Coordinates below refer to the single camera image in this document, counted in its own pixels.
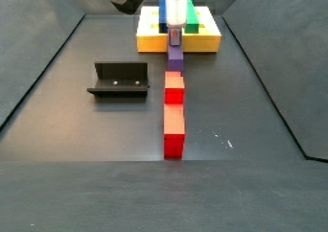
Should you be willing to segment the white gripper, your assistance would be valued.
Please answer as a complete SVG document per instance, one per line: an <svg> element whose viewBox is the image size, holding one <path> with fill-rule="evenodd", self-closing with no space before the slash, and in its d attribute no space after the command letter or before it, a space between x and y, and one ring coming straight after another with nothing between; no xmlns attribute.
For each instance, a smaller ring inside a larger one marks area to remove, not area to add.
<svg viewBox="0 0 328 232"><path fill-rule="evenodd" d="M180 46L183 29L188 21L188 0L165 0L167 24L169 29L169 45Z"/></svg>

